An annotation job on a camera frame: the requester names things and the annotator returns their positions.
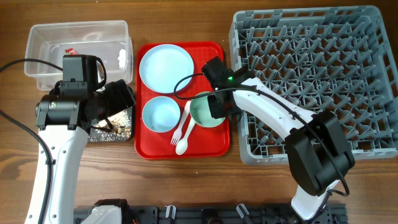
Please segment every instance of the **plastic spoon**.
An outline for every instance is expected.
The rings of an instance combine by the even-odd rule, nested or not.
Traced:
[[[191,131],[194,126],[195,126],[195,120],[193,118],[191,118],[191,120],[189,121],[189,124],[188,124],[187,132],[184,135],[184,138],[179,140],[179,142],[177,143],[177,146],[175,147],[175,153],[177,153],[177,155],[181,156],[187,150],[188,137],[189,137],[189,134],[191,134]]]

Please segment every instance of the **wood grain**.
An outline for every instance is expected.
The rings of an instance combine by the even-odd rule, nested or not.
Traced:
[[[358,4],[375,5],[381,10],[392,50],[398,52],[397,1],[46,2],[52,3],[0,4],[0,65],[24,58],[34,24],[122,19],[129,25],[134,52],[150,42],[213,40],[229,58],[228,31],[236,11]],[[43,94],[35,80],[24,75],[22,64],[0,75],[0,108],[32,129],[36,129],[34,108]],[[23,223],[35,177],[37,142],[4,118],[0,121],[0,220]],[[397,162],[398,158],[357,161],[350,170],[346,179],[351,195],[332,197],[347,203],[350,223],[397,223]],[[146,161],[136,154],[133,140],[89,144],[80,164],[75,205],[89,207],[104,198],[158,206],[288,202],[296,186],[288,166],[243,165],[233,126],[231,149],[217,158]]]

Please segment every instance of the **pink fork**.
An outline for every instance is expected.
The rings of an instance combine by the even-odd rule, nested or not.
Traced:
[[[180,124],[178,125],[178,128],[174,131],[174,134],[173,134],[173,137],[172,137],[172,141],[170,142],[171,145],[176,146],[178,141],[181,139],[182,126],[184,125],[184,122],[185,122],[185,120],[188,117],[190,105],[191,105],[191,101],[188,101],[185,104],[184,112],[182,113]]]

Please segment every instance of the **gray dish rack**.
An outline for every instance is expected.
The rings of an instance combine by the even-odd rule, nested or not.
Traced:
[[[374,6],[239,11],[229,31],[231,66],[248,66],[295,105],[337,115],[356,159],[398,155],[398,72]],[[241,159],[285,164],[283,139],[244,111]]]

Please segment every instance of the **white casing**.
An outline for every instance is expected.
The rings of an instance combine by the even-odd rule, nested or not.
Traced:
[[[122,211],[114,205],[102,205],[93,208],[89,217],[81,224],[118,224],[122,223]]]
[[[242,85],[257,86],[257,90],[270,94],[277,100],[283,102],[284,105],[288,106],[292,111],[295,111],[307,123],[312,120],[311,115],[315,114],[312,111],[305,110],[283,99],[283,97],[268,89],[259,78],[249,78],[242,82]],[[292,128],[298,129],[303,126],[299,120],[292,119],[292,115],[283,107],[263,95],[258,95],[253,91],[246,90],[236,90],[233,92],[233,95],[236,106],[258,117],[283,139],[290,134]]]
[[[337,185],[339,180],[331,183],[321,196],[312,196],[306,193],[300,186],[297,187],[296,195],[292,199],[291,206],[303,220],[310,220],[317,213],[323,200],[327,196],[327,191]]]
[[[88,134],[79,127],[76,130],[68,130],[66,125],[48,125],[45,130],[39,131],[39,136],[49,147],[52,158],[56,160],[44,223],[72,224],[77,174]],[[47,183],[47,158],[42,151],[43,148],[39,145],[39,161],[26,224],[37,224],[42,208]]]

